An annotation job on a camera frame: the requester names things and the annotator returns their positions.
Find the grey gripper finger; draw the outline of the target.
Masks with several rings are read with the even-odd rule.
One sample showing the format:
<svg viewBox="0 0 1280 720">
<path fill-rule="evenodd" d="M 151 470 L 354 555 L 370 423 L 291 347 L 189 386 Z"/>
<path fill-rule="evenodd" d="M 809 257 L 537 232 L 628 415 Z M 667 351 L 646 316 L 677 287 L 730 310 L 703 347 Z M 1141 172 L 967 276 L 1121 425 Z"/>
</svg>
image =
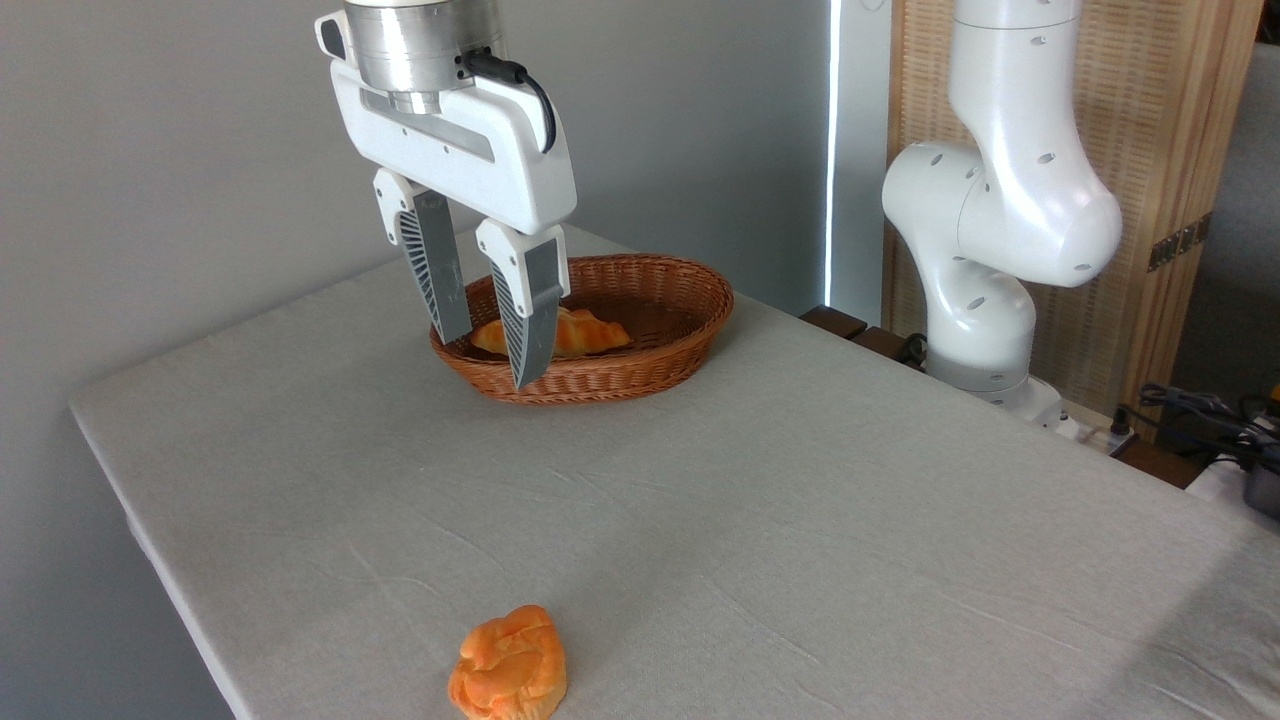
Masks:
<svg viewBox="0 0 1280 720">
<path fill-rule="evenodd" d="M 570 293 L 563 228 L 522 234 L 488 218 L 476 240 L 492 264 L 515 388 L 522 389 L 541 378 L 553 359 L 558 306 Z"/>
<path fill-rule="evenodd" d="M 451 209 L 444 195 L 380 168 L 372 187 L 387 238 L 402 249 L 442 343 L 472 329 Z"/>
</svg>

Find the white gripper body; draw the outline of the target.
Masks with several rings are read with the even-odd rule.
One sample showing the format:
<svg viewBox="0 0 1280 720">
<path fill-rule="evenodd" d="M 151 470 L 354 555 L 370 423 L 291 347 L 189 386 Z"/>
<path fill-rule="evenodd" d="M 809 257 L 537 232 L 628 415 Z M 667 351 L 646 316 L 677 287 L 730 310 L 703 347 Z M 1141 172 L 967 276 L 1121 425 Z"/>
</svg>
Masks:
<svg viewBox="0 0 1280 720">
<path fill-rule="evenodd" d="M 535 94 L 489 79 L 439 95 L 439 110 L 396 110 L 334 60 L 330 76 L 357 151 L 379 167 L 435 190 L 525 234 L 570 217 L 577 190 L 568 143 L 543 152 L 547 131 Z"/>
</svg>

